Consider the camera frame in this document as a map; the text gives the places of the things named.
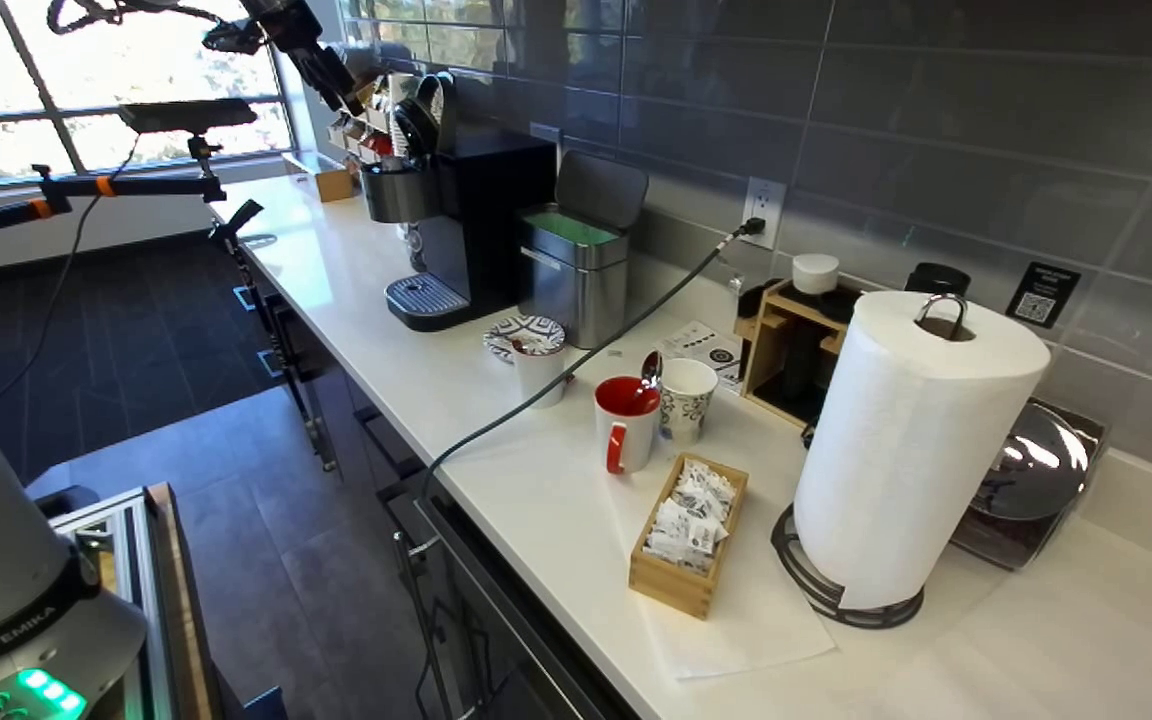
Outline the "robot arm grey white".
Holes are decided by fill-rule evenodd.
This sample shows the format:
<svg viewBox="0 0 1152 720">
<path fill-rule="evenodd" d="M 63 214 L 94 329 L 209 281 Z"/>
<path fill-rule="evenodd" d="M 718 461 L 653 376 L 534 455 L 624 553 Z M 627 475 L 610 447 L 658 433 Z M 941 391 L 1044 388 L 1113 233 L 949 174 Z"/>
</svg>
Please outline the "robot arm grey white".
<svg viewBox="0 0 1152 720">
<path fill-rule="evenodd" d="M 0 118 L 268 97 L 268 53 L 333 113 L 359 108 L 312 0 L 0 0 Z"/>
</svg>

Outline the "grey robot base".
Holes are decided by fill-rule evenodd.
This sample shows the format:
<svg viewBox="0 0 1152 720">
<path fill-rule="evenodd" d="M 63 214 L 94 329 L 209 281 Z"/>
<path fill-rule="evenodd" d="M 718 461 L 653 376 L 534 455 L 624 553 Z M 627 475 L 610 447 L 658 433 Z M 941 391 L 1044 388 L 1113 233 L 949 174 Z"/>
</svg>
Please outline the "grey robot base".
<svg viewBox="0 0 1152 720">
<path fill-rule="evenodd" d="M 86 720 L 143 638 L 143 615 L 100 586 L 0 451 L 0 720 Z"/>
</svg>

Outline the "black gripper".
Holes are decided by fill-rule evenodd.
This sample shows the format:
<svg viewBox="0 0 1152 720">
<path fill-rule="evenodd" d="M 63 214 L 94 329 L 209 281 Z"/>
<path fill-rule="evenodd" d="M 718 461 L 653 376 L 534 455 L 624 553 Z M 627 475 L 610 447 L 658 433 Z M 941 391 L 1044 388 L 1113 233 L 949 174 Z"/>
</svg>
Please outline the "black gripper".
<svg viewBox="0 0 1152 720">
<path fill-rule="evenodd" d="M 256 29 L 295 64 L 301 79 L 341 118 L 359 118 L 357 78 L 319 39 L 319 20 L 306 0 L 246 0 Z"/>
</svg>

